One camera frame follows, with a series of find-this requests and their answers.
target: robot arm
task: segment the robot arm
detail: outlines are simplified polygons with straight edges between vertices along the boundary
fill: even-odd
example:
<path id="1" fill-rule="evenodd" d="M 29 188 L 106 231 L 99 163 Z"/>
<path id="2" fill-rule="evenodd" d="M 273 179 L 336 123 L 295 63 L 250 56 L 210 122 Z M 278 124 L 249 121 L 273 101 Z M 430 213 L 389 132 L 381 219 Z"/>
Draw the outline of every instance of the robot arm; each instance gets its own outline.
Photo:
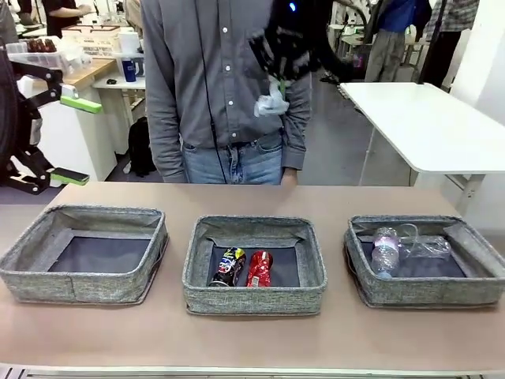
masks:
<path id="1" fill-rule="evenodd" d="M 51 179 L 85 184 L 89 177 L 53 167 L 37 148 L 42 119 L 38 107 L 60 101 L 69 107 L 98 113 L 101 105 L 79 99 L 74 87 L 63 84 L 62 71 L 19 62 L 10 62 L 5 48 L 0 47 L 0 186 L 7 185 L 25 192 L 42 193 Z M 47 91 L 31 98 L 17 89 L 23 76 L 36 77 L 47 83 Z M 15 157 L 33 176 L 20 173 L 13 164 Z"/>
<path id="2" fill-rule="evenodd" d="M 334 0 L 274 0 L 264 32 L 249 41 L 260 66 L 279 81 L 295 81 L 321 66 L 340 81 L 353 78 L 352 62 L 338 59 L 327 40 Z M 346 0 L 338 3 L 363 12 Z"/>

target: basket rim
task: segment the basket rim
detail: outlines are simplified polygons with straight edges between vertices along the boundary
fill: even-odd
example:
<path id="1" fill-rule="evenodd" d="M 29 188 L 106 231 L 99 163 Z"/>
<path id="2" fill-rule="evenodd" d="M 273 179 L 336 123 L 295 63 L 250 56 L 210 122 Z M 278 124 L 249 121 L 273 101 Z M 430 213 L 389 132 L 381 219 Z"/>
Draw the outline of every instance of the basket rim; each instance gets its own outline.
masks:
<path id="1" fill-rule="evenodd" d="M 195 242 L 196 238 L 196 228 L 198 225 L 205 219 L 217 219 L 217 218 L 235 218 L 235 219 L 243 219 L 243 218 L 249 218 L 249 219 L 275 219 L 275 220 L 300 220 L 303 221 L 304 223 L 307 223 L 309 226 L 312 236 L 314 237 L 314 241 L 316 242 L 316 249 L 317 249 L 317 261 L 322 268 L 322 273 L 323 273 L 323 281 L 320 285 L 314 286 L 314 287 L 197 287 L 193 286 L 192 284 L 189 283 L 189 279 L 187 277 L 188 275 L 188 267 L 189 267 L 189 258 L 191 256 L 191 249 L 193 246 L 193 243 Z M 324 266 L 324 259 L 323 259 L 323 254 L 321 253 L 321 248 L 319 244 L 319 240 L 317 239 L 316 235 L 316 228 L 314 227 L 314 224 L 312 221 L 307 220 L 304 217 L 298 217 L 298 216 L 262 216 L 262 215 L 205 215 L 205 216 L 200 216 L 196 219 L 195 224 L 193 225 L 193 229 L 191 232 L 191 239 L 189 240 L 188 244 L 188 252 L 186 254 L 186 258 L 184 260 L 184 266 L 182 269 L 182 286 L 184 290 L 188 291 L 205 291 L 205 292 L 215 292 L 215 293 L 225 293 L 226 291 L 234 291 L 235 293 L 238 292 L 245 292 L 245 291 L 258 291 L 258 292 L 270 292 L 270 291 L 277 291 L 277 292 L 315 292 L 315 291 L 324 291 L 327 287 L 327 272 L 326 272 L 326 267 Z"/>
<path id="2" fill-rule="evenodd" d="M 28 235 L 33 232 L 36 227 L 39 225 L 40 221 L 43 219 L 43 217 L 51 214 L 52 212 L 56 212 L 58 210 L 66 209 L 66 208 L 73 208 L 73 209 L 101 209 L 101 210 L 122 210 L 121 212 L 117 213 L 130 213 L 130 212 L 137 212 L 137 214 L 141 214 L 144 212 L 145 214 L 152 214 L 152 215 L 157 215 L 159 216 L 159 221 L 156 225 L 155 230 L 152 233 L 151 238 L 149 239 L 148 246 L 145 249 L 144 254 L 142 255 L 142 258 L 139 261 L 139 264 L 131 271 L 129 272 L 120 272 L 120 273 L 107 273 L 107 272 L 30 272 L 30 271 L 14 271 L 14 270 L 5 270 L 3 265 L 5 264 L 5 260 L 7 259 L 7 256 L 9 253 L 11 253 L 14 249 L 19 247 L 19 245 L 28 237 Z M 140 269 L 143 267 L 145 264 L 145 261 L 148 259 L 148 254 L 151 252 L 152 247 L 155 243 L 155 238 L 154 236 L 158 235 L 159 232 L 161 231 L 162 227 L 165 225 L 165 212 L 161 211 L 159 209 L 154 209 L 154 208 L 141 208 L 141 207 L 113 207 L 113 206 L 102 206 L 102 205 L 72 205 L 72 204 L 62 204 L 62 205 L 54 205 L 45 208 L 36 218 L 35 220 L 24 230 L 24 232 L 21 234 L 20 237 L 15 241 L 14 244 L 11 245 L 11 247 L 0 257 L 0 275 L 7 275 L 10 277 L 14 276 L 23 276 L 23 277 L 47 277 L 47 278 L 68 278 L 68 277 L 73 277 L 73 278 L 104 278 L 104 279 L 110 279 L 110 278 L 115 278 L 115 279 L 128 279 L 130 276 L 133 276 L 137 272 L 140 271 Z"/>
<path id="3" fill-rule="evenodd" d="M 357 235 L 353 230 L 353 223 L 356 220 L 359 219 L 367 219 L 367 218 L 376 218 L 376 217 L 397 217 L 397 218 L 404 218 L 405 221 L 407 222 L 413 222 L 415 220 L 420 220 L 420 221 L 427 221 L 428 218 L 436 218 L 439 217 L 440 219 L 444 220 L 454 220 L 459 223 L 462 223 L 466 228 L 469 229 L 473 233 L 473 235 L 479 240 L 479 242 L 483 242 L 488 248 L 491 248 L 492 252 L 496 255 L 499 255 L 499 253 L 495 250 L 495 248 L 485 240 L 482 235 L 475 230 L 473 227 L 471 227 L 463 218 L 459 216 L 450 216 L 450 215 L 356 215 L 353 216 L 349 219 L 348 221 L 348 226 L 349 228 L 346 231 L 346 234 L 349 234 L 352 242 L 354 243 L 356 250 L 359 254 L 360 259 L 364 262 L 365 266 L 365 271 L 368 276 L 371 276 L 375 281 L 377 282 L 384 282 L 384 283 L 398 283 L 398 282 L 403 282 L 403 283 L 425 283 L 425 282 L 430 282 L 430 283 L 484 283 L 484 282 L 491 282 L 491 283 L 505 283 L 505 277 L 503 278 L 496 278 L 496 277 L 482 277 L 482 278 L 451 278 L 448 276 L 443 276 L 443 277 L 438 277 L 438 278 L 397 278 L 397 277 L 392 277 L 392 278 L 381 278 L 378 275 L 374 273 L 372 268 L 370 267 L 370 264 L 368 260 L 366 259 L 365 252 L 363 251 L 363 248 L 361 247 L 361 244 L 358 241 Z"/>

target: basket bottom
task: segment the basket bottom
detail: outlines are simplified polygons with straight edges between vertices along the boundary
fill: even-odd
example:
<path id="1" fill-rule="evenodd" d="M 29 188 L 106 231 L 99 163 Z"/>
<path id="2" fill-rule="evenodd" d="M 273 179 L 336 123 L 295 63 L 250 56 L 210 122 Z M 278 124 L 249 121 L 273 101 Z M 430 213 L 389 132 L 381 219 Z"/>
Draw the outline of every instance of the basket bottom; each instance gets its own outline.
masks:
<path id="1" fill-rule="evenodd" d="M 50 272 L 120 274 L 138 267 L 148 239 L 73 237 Z"/>

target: plastic water bottle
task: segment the plastic water bottle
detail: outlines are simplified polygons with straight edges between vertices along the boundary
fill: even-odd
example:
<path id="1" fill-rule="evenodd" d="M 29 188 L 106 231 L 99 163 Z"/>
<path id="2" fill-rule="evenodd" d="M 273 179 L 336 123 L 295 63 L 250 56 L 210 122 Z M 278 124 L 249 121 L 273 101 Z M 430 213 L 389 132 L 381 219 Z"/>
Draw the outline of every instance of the plastic water bottle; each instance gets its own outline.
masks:
<path id="1" fill-rule="evenodd" d="M 392 227 L 380 227 L 374 237 L 372 270 L 381 278 L 391 278 L 400 258 L 398 233 Z"/>

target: white table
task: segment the white table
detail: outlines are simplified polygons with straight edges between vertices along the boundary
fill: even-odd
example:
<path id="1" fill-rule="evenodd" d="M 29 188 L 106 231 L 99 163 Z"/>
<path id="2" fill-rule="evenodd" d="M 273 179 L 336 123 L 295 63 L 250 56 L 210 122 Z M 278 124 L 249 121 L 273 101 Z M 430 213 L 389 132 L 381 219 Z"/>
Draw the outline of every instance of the white table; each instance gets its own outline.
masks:
<path id="1" fill-rule="evenodd" d="M 109 79 L 114 79 L 116 84 L 107 84 Z M 109 110 L 115 114 L 123 114 L 127 127 L 144 115 L 142 107 L 139 107 L 144 101 L 130 104 L 129 91 L 145 91 L 145 78 L 138 77 L 137 81 L 128 82 L 122 73 L 115 72 L 96 81 L 93 87 L 99 90 L 100 97 Z"/>
<path id="2" fill-rule="evenodd" d="M 463 192 L 463 214 L 486 174 L 505 172 L 505 127 L 430 85 L 348 83 L 342 90 L 419 174 L 415 186 L 440 187 L 444 175 Z"/>

